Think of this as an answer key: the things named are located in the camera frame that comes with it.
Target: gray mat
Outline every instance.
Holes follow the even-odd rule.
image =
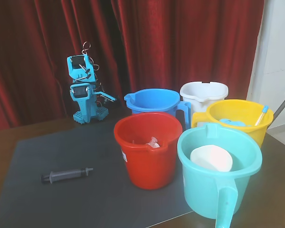
[[[20,141],[0,196],[0,228],[145,228],[191,211],[181,164],[159,190],[131,184],[113,129],[104,121]],[[92,167],[85,178],[42,184],[41,174]]]

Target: wooden table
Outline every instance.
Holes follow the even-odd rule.
[[[0,131],[0,191],[17,141],[69,130],[75,126],[77,123],[67,118]],[[262,169],[251,177],[231,227],[285,228],[285,145],[267,134],[262,152]],[[191,212],[154,227],[208,228],[214,225],[215,220]]]

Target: plastic item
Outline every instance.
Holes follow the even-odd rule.
[[[229,172],[233,163],[228,151],[216,145],[195,148],[190,154],[190,161],[203,168],[219,172]]]
[[[204,145],[216,145],[227,150],[233,159],[231,171],[213,171],[192,163],[191,151]],[[233,214],[241,205],[250,176],[261,168],[259,146],[242,131],[207,123],[185,131],[179,138],[177,150],[183,167],[186,202],[201,216],[216,219],[216,228],[229,228]]]
[[[135,114],[117,122],[115,139],[134,185],[153,190],[172,181],[181,133],[180,122],[164,112]],[[158,140],[159,148],[146,145],[151,137]]]
[[[176,110],[182,110],[186,129],[191,128],[190,102],[180,100],[180,94],[169,89],[143,89],[124,97],[127,107],[133,114],[146,112],[166,112],[173,116]]]
[[[95,78],[94,67],[87,54],[70,56],[66,60],[69,75],[73,79],[70,95],[80,108],[80,111],[73,115],[73,119],[80,124],[89,123],[93,118],[103,120],[109,111],[105,107],[97,106],[97,96],[112,102],[116,101],[116,98],[103,90],[97,91],[102,86]]]
[[[238,129],[251,136],[261,147],[267,127],[273,120],[274,113],[271,109],[264,115],[258,126],[254,126],[263,106],[261,104],[245,100],[223,100],[211,104],[206,112],[194,113],[192,117],[192,127],[196,127],[198,122],[220,123],[224,127]],[[232,121],[242,121],[247,126],[232,126],[222,123],[220,119],[230,119]]]
[[[154,137],[151,137],[151,141],[147,143],[147,145],[150,145],[153,148],[159,148],[159,144],[157,143],[157,139]]]
[[[68,170],[61,172],[51,172],[49,175],[41,175],[42,183],[53,183],[55,181],[78,178],[78,177],[86,177],[89,175],[89,171],[92,171],[93,168],[83,168],[77,170]]]
[[[267,111],[268,111],[268,106],[266,105],[266,106],[264,106],[262,113],[261,113],[260,117],[258,118],[255,126],[258,126],[258,124],[261,122],[261,120],[263,119],[263,117],[264,117],[265,113],[267,113]]]
[[[191,103],[191,118],[195,112],[205,112],[207,107],[228,96],[228,87],[219,82],[189,82],[180,89],[183,101]]]
[[[244,124],[242,121],[231,121],[229,119],[220,119],[219,121],[221,121],[225,124],[238,126],[238,127],[245,127],[246,126],[246,124]]]

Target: red bucket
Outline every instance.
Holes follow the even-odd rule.
[[[114,135],[134,185],[153,190],[172,181],[181,133],[180,122],[164,112],[135,114],[118,121]],[[159,148],[146,145],[152,137]]]

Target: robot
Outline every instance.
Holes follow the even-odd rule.
[[[97,107],[97,95],[104,97],[109,101],[116,99],[104,92],[96,92],[101,87],[101,83],[97,82],[94,74],[93,61],[86,54],[78,56],[70,56],[67,60],[68,72],[73,83],[70,87],[70,94],[73,101],[79,105],[80,111],[73,115],[76,122],[80,124],[89,123],[92,118],[103,120],[109,111],[105,107]]]

